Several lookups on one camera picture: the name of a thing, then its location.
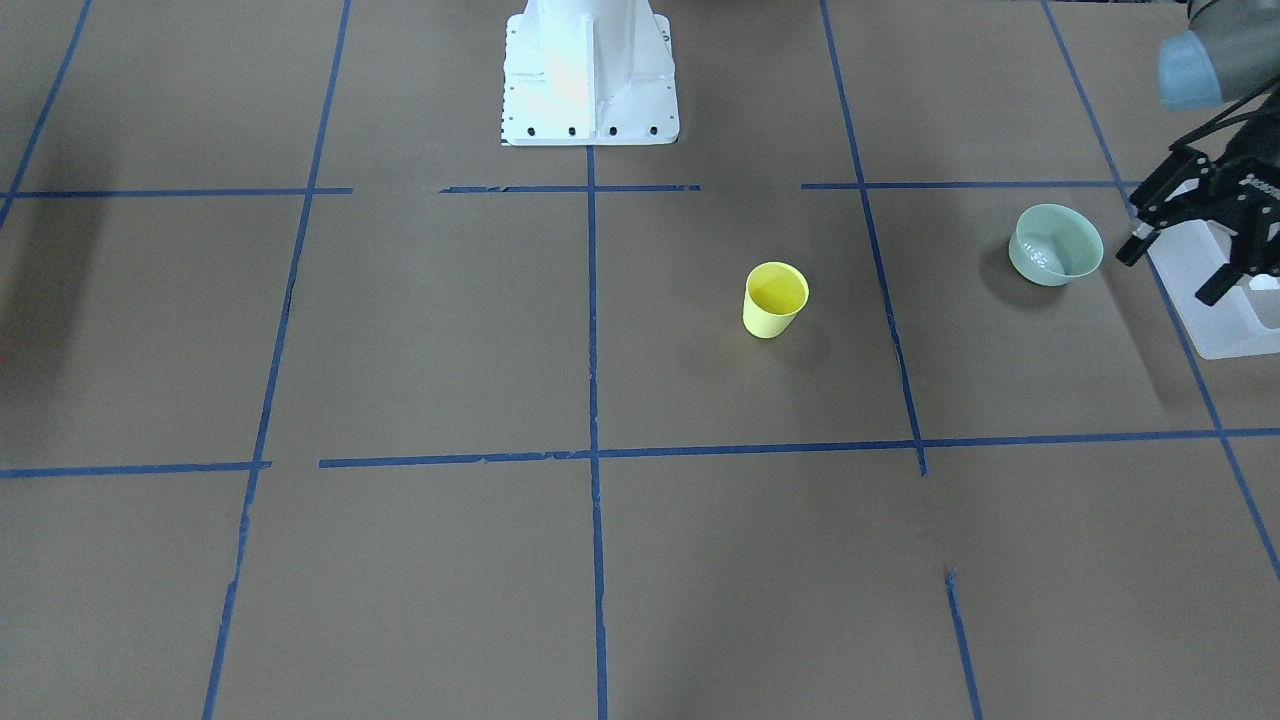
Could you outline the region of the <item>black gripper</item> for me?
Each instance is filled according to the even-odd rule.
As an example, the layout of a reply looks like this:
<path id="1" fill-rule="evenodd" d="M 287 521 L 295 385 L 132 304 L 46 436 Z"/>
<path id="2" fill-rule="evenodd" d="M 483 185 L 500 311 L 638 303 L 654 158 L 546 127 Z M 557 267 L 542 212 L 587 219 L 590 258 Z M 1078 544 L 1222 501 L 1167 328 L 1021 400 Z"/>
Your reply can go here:
<path id="1" fill-rule="evenodd" d="M 1130 193 L 1138 224 L 1116 251 L 1134 266 L 1165 231 L 1212 222 L 1230 236 L 1228 261 L 1197 291 L 1216 306 L 1248 275 L 1277 274 L 1277 86 L 1263 85 L 1169 146 Z"/>

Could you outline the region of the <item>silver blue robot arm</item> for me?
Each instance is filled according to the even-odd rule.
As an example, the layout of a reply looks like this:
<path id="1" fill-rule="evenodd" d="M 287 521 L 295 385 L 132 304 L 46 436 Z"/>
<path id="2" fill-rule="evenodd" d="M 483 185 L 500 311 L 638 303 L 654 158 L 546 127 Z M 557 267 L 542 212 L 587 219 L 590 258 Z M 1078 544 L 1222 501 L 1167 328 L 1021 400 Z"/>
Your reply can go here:
<path id="1" fill-rule="evenodd" d="M 1132 192 L 1138 227 L 1116 258 L 1133 266 L 1174 227 L 1213 223 L 1228 259 L 1198 295 L 1215 304 L 1245 277 L 1277 275 L 1277 3 L 1189 1 L 1187 17 L 1158 50 L 1160 100 L 1221 111 L 1174 140 Z"/>

